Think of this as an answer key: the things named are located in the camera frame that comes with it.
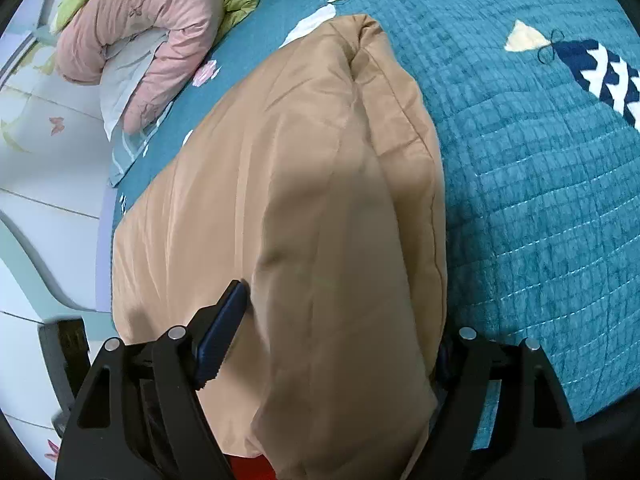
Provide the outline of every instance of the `tan fabric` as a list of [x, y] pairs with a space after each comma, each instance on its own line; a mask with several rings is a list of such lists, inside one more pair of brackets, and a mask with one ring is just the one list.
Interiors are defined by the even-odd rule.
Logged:
[[156, 338], [250, 284], [199, 398], [279, 479], [397, 480], [435, 406], [444, 180], [414, 80], [368, 16], [329, 20], [232, 88], [120, 223], [113, 315]]

